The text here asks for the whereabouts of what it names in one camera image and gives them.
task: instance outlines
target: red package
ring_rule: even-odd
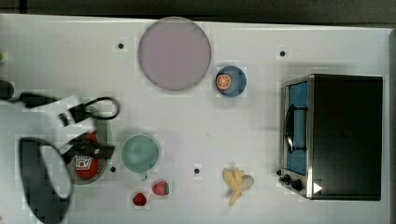
[[[84,139],[86,143],[96,143],[97,136],[96,132],[87,135]],[[92,158],[90,156],[80,156],[75,157],[76,161],[76,173],[82,179],[90,179],[94,177],[99,170],[99,159]]]

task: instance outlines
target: teal bowl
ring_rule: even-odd
[[[146,135],[129,138],[121,148],[122,163],[129,170],[141,174],[142,180],[148,178],[148,170],[154,167],[159,154],[157,143]]]

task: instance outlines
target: oven window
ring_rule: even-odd
[[[287,152],[286,168],[290,171],[305,175],[306,173],[306,110],[308,107],[307,82],[289,86],[289,105],[297,108],[290,116],[294,116],[294,132],[292,138],[292,151]]]

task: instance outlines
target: round plate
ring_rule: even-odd
[[[193,21],[180,17],[164,18],[151,25],[140,40],[138,54],[146,77],[169,91],[196,85],[211,60],[205,32]]]

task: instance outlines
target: dark floor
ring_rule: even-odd
[[[1,0],[1,7],[31,14],[396,27],[395,0]]]

